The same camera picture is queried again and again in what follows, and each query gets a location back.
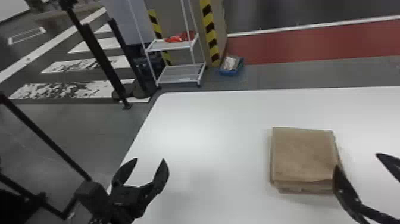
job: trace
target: white floor stripe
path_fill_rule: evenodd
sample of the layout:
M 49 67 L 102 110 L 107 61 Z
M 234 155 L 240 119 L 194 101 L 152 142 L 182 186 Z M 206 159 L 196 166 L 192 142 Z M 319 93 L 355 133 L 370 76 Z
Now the white floor stripe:
M 100 29 L 96 30 L 95 33 L 107 33 L 107 32 L 112 32 L 111 27 L 108 24 L 105 24 L 104 26 L 100 27 Z
M 84 18 L 81 22 L 82 23 L 90 23 L 94 21 L 96 18 L 98 18 L 100 15 L 103 15 L 105 13 L 105 8 L 101 8 L 97 11 L 95 11 L 93 14 L 90 16 Z M 77 30 L 74 26 L 71 26 L 67 30 L 63 31 L 47 43 L 43 44 L 36 50 L 32 51 L 30 54 L 26 55 L 25 57 L 19 59 L 17 62 L 14 64 L 10 65 L 8 68 L 4 69 L 3 71 L 0 72 L 0 83 L 4 82 L 6 79 L 11 77 L 13 74 L 18 72 L 19 70 L 23 69 L 25 66 L 30 64 L 32 61 L 35 59 L 39 58 L 42 56 L 44 53 L 48 52 L 55 46 L 57 46 L 59 43 L 62 41 L 66 40 L 70 36 L 72 36 L 74 33 L 76 33 Z
M 116 48 L 121 47 L 117 41 L 117 38 L 102 38 L 102 39 L 98 39 L 98 42 L 103 50 L 116 49 Z M 86 44 L 86 42 L 82 41 L 81 43 L 76 45 L 71 51 L 69 51 L 68 54 L 89 52 L 89 51 L 90 51 L 90 49 L 89 49 L 88 45 Z
M 228 34 L 228 38 L 235 38 L 238 36 L 248 36 L 248 35 L 258 35 L 263 33 L 278 33 L 285 31 L 293 31 L 293 30 L 307 30 L 321 27 L 331 27 L 331 26 L 346 26 L 360 23 L 374 23 L 380 21 L 389 21 L 389 20 L 399 20 L 400 15 L 391 15 L 391 16 L 383 16 L 383 17 L 374 17 L 374 18 L 363 18 L 359 20 L 347 20 L 340 21 L 334 23 L 318 23 L 318 24 L 310 24 L 304 26 L 292 26 L 292 27 L 284 27 L 284 28 L 276 28 L 276 29 L 268 29 L 268 30 L 256 30 L 250 32 L 239 32 L 239 33 L 230 33 Z
M 129 68 L 125 55 L 108 57 L 115 69 Z M 87 71 L 100 68 L 96 58 L 88 58 L 73 61 L 56 61 L 42 71 L 42 74 L 66 73 L 71 71 Z
M 134 79 L 122 79 L 123 84 L 132 83 Z M 71 83 L 30 83 L 25 84 L 10 99 L 104 99 L 111 98 L 114 88 L 108 80 Z M 129 98 L 132 103 L 148 102 L 147 99 Z

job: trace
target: white table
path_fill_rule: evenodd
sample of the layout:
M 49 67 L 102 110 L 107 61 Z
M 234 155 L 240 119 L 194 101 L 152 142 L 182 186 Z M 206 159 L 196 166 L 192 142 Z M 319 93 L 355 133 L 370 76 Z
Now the white table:
M 269 184 L 274 126 L 333 130 L 363 202 L 400 216 L 400 183 L 374 155 L 400 157 L 400 87 L 292 89 L 160 96 L 123 163 L 139 158 L 129 185 L 151 181 L 162 158 L 171 175 L 135 223 L 355 223 L 334 196 Z

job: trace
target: red object on shelf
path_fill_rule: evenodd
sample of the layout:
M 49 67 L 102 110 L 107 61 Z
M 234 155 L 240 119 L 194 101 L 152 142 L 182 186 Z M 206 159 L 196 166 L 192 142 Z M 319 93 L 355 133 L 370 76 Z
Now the red object on shelf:
M 189 31 L 190 35 L 190 40 L 193 40 L 195 38 L 195 32 L 193 30 Z M 188 41 L 188 33 L 180 33 L 178 35 L 170 36 L 169 38 L 166 38 L 165 41 L 168 43 L 177 43 L 177 42 L 182 42 L 182 41 Z
M 166 38 L 165 41 L 168 43 L 176 43 L 182 42 L 183 39 L 180 36 L 170 36 L 169 38 Z

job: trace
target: black metal stand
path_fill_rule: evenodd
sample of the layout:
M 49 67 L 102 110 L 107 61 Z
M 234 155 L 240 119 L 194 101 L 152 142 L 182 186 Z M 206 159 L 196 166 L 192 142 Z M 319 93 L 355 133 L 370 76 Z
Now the black metal stand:
M 26 126 L 28 126 L 40 139 L 42 139 L 54 152 L 56 152 L 72 169 L 74 169 L 85 181 L 91 181 L 92 178 L 86 173 L 71 157 L 69 157 L 45 132 L 43 132 L 33 121 L 31 121 L 15 104 L 13 104 L 2 92 L 0 92 L 0 104 L 6 106 L 16 117 L 18 117 Z M 73 197 L 63 211 L 59 211 L 55 207 L 48 204 L 45 200 L 45 193 L 39 195 L 32 194 L 10 178 L 0 173 L 0 182 L 17 191 L 32 202 L 36 202 L 40 207 L 50 211 L 60 219 L 68 218 L 71 210 L 76 204 L 76 197 Z
M 112 67 L 110 61 L 108 60 L 107 56 L 105 55 L 103 49 L 101 48 L 95 34 L 93 33 L 90 25 L 88 24 L 80 24 L 78 18 L 76 17 L 73 8 L 74 4 L 77 3 L 76 0 L 59 0 L 61 9 L 66 11 L 71 21 L 76 26 L 79 33 L 82 35 L 83 40 L 86 42 L 87 46 L 89 47 L 92 54 L 95 56 L 97 62 L 100 64 L 101 68 L 103 69 L 107 79 L 111 82 L 112 86 L 114 87 L 114 92 L 112 93 L 112 98 L 116 101 L 121 100 L 124 104 L 124 109 L 130 109 L 132 107 L 131 104 L 128 103 L 126 98 L 133 96 L 133 90 L 135 89 L 134 86 L 130 86 L 132 84 L 125 84 L 121 83 L 120 78 L 118 77 L 117 73 L 115 72 L 114 68 Z
M 107 76 L 108 80 L 111 82 L 112 86 L 114 87 L 114 92 L 112 94 L 113 99 L 119 101 L 122 100 L 124 104 L 124 109 L 130 109 L 132 105 L 130 105 L 126 98 L 132 97 L 133 93 L 132 90 L 134 89 L 132 84 L 125 84 L 121 83 L 120 78 L 118 77 L 117 73 L 115 72 L 114 68 L 112 67 L 110 61 L 108 60 L 107 56 L 105 55 L 103 49 L 101 48 L 99 42 L 95 34 L 93 33 L 90 25 L 84 24 L 82 26 L 83 31 L 83 39 L 86 41 L 87 46 L 92 51 L 93 55 L 95 56 L 97 62 L 100 64 L 101 68 L 103 69 L 105 75 Z
M 134 90 L 133 90 L 133 96 L 138 99 L 144 99 L 144 98 L 153 96 L 153 94 L 156 91 L 155 83 L 152 82 L 151 85 L 146 85 L 146 81 L 135 63 L 135 60 L 134 60 L 135 56 L 132 55 L 132 53 L 127 49 L 125 40 L 122 37 L 122 34 L 120 32 L 120 29 L 118 28 L 118 24 L 117 24 L 116 20 L 112 18 L 108 21 L 108 24 L 110 25 L 110 28 L 114 32 L 114 35 L 117 38 L 117 40 L 122 48 L 122 51 L 124 52 L 128 62 L 129 62 L 129 65 L 132 68 L 132 70 L 136 76 L 136 81 L 133 83 L 135 86 Z

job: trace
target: black pole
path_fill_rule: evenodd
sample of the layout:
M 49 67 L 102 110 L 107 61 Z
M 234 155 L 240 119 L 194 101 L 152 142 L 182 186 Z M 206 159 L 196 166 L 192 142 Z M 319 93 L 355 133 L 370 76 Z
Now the black pole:
M 127 91 L 125 87 L 122 85 L 121 80 L 118 78 L 117 73 L 114 71 L 114 68 L 112 67 L 107 56 L 105 55 L 103 49 L 101 48 L 99 42 L 97 41 L 90 26 L 88 24 L 82 25 L 78 20 L 78 18 L 76 17 L 73 8 L 74 4 L 77 3 L 77 0 L 59 0 L 58 2 L 61 6 L 61 9 L 67 12 L 71 21 L 76 26 L 76 29 L 81 34 L 83 40 L 86 42 L 89 49 L 92 51 L 92 54 L 95 56 L 97 62 L 100 64 L 108 80 L 114 87 L 114 90 L 117 94 L 114 95 L 113 93 L 112 97 L 114 99 L 122 100 L 122 103 L 124 104 L 124 109 L 130 109 L 132 105 L 128 103 L 126 98 L 127 96 L 131 95 L 132 92 L 130 90 Z
M 132 106 L 126 100 L 126 97 L 129 94 L 129 92 L 127 92 L 124 85 L 122 85 L 120 78 L 118 77 L 113 66 L 111 65 L 103 49 L 101 48 L 99 42 L 97 41 L 97 38 L 93 33 L 92 29 L 90 28 L 90 25 L 88 24 L 82 25 L 82 31 L 83 31 L 82 33 L 83 39 L 85 40 L 90 51 L 92 51 L 97 62 L 100 64 L 105 75 L 107 76 L 108 80 L 111 82 L 116 93 L 118 94 L 119 99 L 122 100 L 123 104 L 125 105 L 125 108 L 129 109 Z
M 69 157 L 45 132 L 43 132 L 33 121 L 31 121 L 15 104 L 13 104 L 2 92 L 0 92 L 0 103 L 4 104 L 15 116 L 28 126 L 38 137 L 40 137 L 50 148 L 64 159 L 77 173 L 86 181 L 92 178 L 75 161 Z
M 145 83 L 138 67 L 136 66 L 134 58 L 130 55 L 130 52 L 127 50 L 125 40 L 122 37 L 121 31 L 118 28 L 118 24 L 117 24 L 116 20 L 114 18 L 110 19 L 108 21 L 108 25 L 110 25 L 112 32 L 114 32 L 114 35 L 118 40 L 118 43 L 121 45 L 122 51 L 124 52 L 124 54 L 128 60 L 128 63 L 136 76 L 137 82 L 139 83 L 139 85 L 143 91 L 147 91 L 148 89 L 147 89 L 146 83 Z
M 16 182 L 11 180 L 10 178 L 6 177 L 2 173 L 0 173 L 0 182 L 4 183 L 6 186 L 8 186 L 11 189 L 17 191 L 19 194 L 29 198 L 30 200 L 37 201 L 40 204 L 41 207 L 43 207 L 47 211 L 50 211 L 51 213 L 53 213 L 54 215 L 58 216 L 59 218 L 65 219 L 66 215 L 64 213 L 60 212 L 55 207 L 49 205 L 45 201 L 45 197 L 44 197 L 45 194 L 44 193 L 40 193 L 39 195 L 32 194 L 30 191 L 28 191 L 27 189 L 23 188 L 22 186 L 20 186 L 19 184 L 17 184 Z

